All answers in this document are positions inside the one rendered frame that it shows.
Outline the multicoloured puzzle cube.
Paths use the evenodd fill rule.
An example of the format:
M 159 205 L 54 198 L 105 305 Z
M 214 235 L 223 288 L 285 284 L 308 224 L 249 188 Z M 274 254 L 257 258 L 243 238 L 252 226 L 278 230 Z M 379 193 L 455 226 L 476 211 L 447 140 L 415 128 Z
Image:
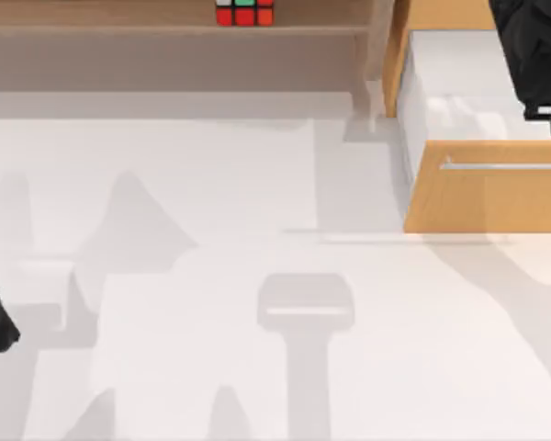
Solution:
M 214 0 L 216 22 L 222 27 L 271 27 L 275 0 Z

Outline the pale wooden drawer front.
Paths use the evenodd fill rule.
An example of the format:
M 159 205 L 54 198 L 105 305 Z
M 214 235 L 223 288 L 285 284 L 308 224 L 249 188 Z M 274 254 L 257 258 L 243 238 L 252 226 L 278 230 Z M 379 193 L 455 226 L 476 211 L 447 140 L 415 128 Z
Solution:
M 442 170 L 462 163 L 551 163 L 551 141 L 426 142 L 408 233 L 551 233 L 551 171 Z

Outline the wooden open shelf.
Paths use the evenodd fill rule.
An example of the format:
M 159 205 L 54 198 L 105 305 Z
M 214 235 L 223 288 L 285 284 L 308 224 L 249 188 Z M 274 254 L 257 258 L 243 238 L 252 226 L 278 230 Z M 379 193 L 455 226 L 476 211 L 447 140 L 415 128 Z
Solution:
M 0 119 L 335 119 L 377 104 L 394 0 L 0 0 Z

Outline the grey drawer inside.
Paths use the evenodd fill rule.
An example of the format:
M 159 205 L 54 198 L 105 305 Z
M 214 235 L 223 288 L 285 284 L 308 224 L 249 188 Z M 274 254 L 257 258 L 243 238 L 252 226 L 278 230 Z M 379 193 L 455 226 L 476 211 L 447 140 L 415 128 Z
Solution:
M 413 31 L 397 104 L 409 184 L 428 141 L 551 141 L 547 123 L 524 120 L 493 30 Z

